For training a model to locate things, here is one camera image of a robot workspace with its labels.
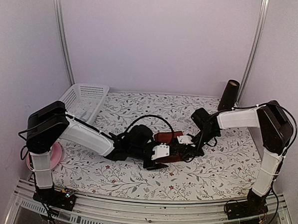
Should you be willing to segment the dark red towel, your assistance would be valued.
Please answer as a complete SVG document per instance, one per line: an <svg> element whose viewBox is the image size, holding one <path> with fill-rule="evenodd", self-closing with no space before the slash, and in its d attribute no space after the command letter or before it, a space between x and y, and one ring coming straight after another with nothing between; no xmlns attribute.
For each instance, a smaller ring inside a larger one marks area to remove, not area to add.
<svg viewBox="0 0 298 224"><path fill-rule="evenodd" d="M173 162L179 162L182 161L180 154L182 151L180 151L180 144L178 142L177 137L182 136L182 131L175 131L174 132L174 140L172 139L172 133L171 132L159 132L154 135L155 141L159 143L165 143L170 147L169 156L162 157L155 159L154 161L157 163L173 163Z"/></svg>

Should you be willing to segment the blue orange patterned towel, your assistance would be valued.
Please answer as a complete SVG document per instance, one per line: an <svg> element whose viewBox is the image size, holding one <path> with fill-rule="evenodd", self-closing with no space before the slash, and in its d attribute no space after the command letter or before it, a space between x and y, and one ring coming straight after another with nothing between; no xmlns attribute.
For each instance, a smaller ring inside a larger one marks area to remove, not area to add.
<svg viewBox="0 0 298 224"><path fill-rule="evenodd" d="M86 123L92 123L94 121L95 117L96 117L96 114L94 113L94 111L88 110L88 111L85 111L80 116L80 120L82 120L83 122L86 122Z"/></svg>

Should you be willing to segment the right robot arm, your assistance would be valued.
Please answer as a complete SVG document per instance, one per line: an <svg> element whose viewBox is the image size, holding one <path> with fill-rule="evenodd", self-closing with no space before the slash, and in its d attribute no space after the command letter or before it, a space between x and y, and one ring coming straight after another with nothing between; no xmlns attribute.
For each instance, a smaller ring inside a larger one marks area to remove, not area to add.
<svg viewBox="0 0 298 224"><path fill-rule="evenodd" d="M290 147L298 135L298 124L289 110L276 100L249 107L232 107L213 114L205 108L195 110L191 119L200 132L194 140L203 147L221 135L222 130L247 128L261 138L262 162L242 211L253 216L262 208L262 200L273 190Z"/></svg>

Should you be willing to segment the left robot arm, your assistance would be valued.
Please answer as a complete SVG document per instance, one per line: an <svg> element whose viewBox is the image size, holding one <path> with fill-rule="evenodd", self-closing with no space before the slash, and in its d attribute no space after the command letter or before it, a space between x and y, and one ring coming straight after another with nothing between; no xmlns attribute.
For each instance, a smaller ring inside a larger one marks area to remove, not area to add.
<svg viewBox="0 0 298 224"><path fill-rule="evenodd" d="M31 155L35 187L48 204L55 204L59 199L58 191L54 190L49 154L59 139L79 144L112 161L139 159L147 170L165 167L156 160L170 155L169 145L155 141L152 130L145 125L127 128L117 135L106 134L69 114L61 101L32 113L27 119L27 129L18 133L23 134Z"/></svg>

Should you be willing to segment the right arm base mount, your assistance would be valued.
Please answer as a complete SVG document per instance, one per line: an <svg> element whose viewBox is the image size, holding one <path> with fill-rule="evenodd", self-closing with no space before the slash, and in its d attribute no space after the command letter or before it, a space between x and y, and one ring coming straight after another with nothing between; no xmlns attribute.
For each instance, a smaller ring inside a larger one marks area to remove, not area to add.
<svg viewBox="0 0 298 224"><path fill-rule="evenodd" d="M267 196L258 196L252 190L248 192L247 200L237 201L230 200L224 206L224 212L228 219L245 218L267 213L266 205Z"/></svg>

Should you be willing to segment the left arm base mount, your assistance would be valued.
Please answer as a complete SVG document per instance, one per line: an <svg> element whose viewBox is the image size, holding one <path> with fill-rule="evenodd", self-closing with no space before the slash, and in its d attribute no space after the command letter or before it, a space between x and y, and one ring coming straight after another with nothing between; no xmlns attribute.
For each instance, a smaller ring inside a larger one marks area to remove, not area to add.
<svg viewBox="0 0 298 224"><path fill-rule="evenodd" d="M33 200L40 201L46 206L73 211L76 195L70 194L67 191L62 192L61 190L56 190L54 189L54 186L46 189L36 186Z"/></svg>

